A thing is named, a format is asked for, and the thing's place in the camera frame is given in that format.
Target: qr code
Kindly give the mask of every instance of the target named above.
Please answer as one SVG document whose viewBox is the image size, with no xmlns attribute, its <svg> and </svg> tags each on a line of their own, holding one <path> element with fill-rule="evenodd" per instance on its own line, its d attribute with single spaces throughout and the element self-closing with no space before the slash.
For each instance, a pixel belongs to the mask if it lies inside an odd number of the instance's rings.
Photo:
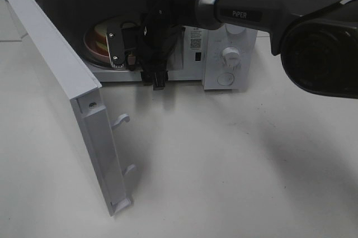
<svg viewBox="0 0 358 238">
<path fill-rule="evenodd" d="M 201 39 L 191 39 L 190 48 L 200 49 L 201 48 Z"/>
</svg>

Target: white microwave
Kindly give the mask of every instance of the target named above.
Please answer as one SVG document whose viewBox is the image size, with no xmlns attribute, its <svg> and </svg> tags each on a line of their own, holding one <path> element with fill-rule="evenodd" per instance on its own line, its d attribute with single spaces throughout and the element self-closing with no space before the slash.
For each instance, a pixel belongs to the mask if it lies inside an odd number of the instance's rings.
<svg viewBox="0 0 358 238">
<path fill-rule="evenodd" d="M 131 204 L 113 129 L 129 116 L 109 120 L 103 82 L 139 82 L 140 70 L 103 67 L 86 52 L 88 29 L 109 17 L 145 11 L 145 0 L 5 0 L 48 99 L 69 132 L 81 132 L 110 215 Z M 168 61 L 169 80 L 201 80 L 204 89 L 246 87 L 257 31 L 232 25 L 208 31 L 185 27 Z M 235 54 L 235 66 L 225 51 Z"/>
</svg>

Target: open microwave door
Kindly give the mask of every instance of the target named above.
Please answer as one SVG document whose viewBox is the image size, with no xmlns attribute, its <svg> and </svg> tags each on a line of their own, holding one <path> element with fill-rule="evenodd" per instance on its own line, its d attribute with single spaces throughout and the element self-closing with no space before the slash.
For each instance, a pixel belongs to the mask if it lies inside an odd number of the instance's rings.
<svg viewBox="0 0 358 238">
<path fill-rule="evenodd" d="M 101 84 L 35 0 L 5 0 L 56 118 L 69 135 L 82 135 L 110 215 L 131 204 L 126 191 Z"/>
</svg>

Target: microwave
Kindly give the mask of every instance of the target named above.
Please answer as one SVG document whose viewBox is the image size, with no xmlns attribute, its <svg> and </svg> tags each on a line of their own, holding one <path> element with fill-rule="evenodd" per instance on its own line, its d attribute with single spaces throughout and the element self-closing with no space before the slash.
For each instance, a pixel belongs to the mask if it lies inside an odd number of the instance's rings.
<svg viewBox="0 0 358 238">
<path fill-rule="evenodd" d="M 109 119 L 101 83 L 140 82 L 141 75 L 139 68 L 100 64 L 86 45 L 86 34 L 109 18 L 141 16 L 146 0 L 5 1 L 60 123 L 69 135 L 82 136 L 108 211 L 114 215 L 131 205 L 126 180 L 135 165 L 120 166 L 113 130 L 124 127 L 130 116 Z M 245 90 L 256 37 L 256 30 L 233 25 L 212 31 L 184 27 L 168 59 L 168 78 L 200 80 L 204 90 Z M 234 57 L 234 65 L 225 61 L 226 54 Z"/>
</svg>

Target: white table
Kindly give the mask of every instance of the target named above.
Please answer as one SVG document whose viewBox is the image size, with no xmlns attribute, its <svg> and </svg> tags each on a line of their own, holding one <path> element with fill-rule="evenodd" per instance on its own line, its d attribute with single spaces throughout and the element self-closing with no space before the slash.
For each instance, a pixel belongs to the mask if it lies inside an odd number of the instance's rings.
<svg viewBox="0 0 358 238">
<path fill-rule="evenodd" d="M 0 42 L 0 237 L 356 237 L 358 102 L 297 88 L 261 36 L 244 93 L 104 86 L 139 175 L 115 217 L 22 44 Z"/>
</svg>

